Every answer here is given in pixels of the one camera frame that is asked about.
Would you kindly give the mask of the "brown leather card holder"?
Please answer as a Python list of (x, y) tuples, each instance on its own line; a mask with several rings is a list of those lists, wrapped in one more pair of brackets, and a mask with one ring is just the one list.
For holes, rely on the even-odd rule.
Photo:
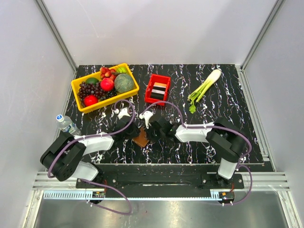
[(148, 144), (149, 140), (147, 139), (147, 134), (143, 127), (140, 129), (139, 135), (134, 137), (132, 141), (141, 148), (144, 148)]

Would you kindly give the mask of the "red plastic card box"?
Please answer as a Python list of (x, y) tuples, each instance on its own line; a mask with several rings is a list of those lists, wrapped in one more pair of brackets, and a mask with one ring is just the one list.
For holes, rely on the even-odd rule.
[(152, 74), (145, 90), (145, 102), (152, 104), (160, 101), (157, 105), (165, 106), (165, 101), (167, 101), (169, 96), (170, 86), (170, 77)]

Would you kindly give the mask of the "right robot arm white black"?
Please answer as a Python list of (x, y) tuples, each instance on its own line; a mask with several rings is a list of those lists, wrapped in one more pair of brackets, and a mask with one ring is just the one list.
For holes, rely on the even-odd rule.
[(249, 139), (232, 122), (219, 118), (206, 124), (171, 124), (164, 118), (145, 120), (145, 132), (148, 140), (157, 142), (161, 139), (175, 143), (209, 143), (220, 158), (216, 182), (227, 188), (233, 182), (233, 174), (241, 159), (252, 150)]

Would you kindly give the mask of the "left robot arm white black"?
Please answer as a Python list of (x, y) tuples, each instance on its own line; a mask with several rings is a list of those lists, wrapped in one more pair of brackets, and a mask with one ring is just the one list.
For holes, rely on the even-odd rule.
[(73, 136), (61, 133), (40, 158), (40, 163), (50, 171), (49, 178), (66, 181), (69, 178), (85, 179), (93, 188), (101, 186), (103, 176), (100, 170), (82, 158), (97, 151), (108, 151), (119, 141), (139, 136), (140, 130), (134, 123), (122, 120), (113, 128), (113, 132), (85, 136)]

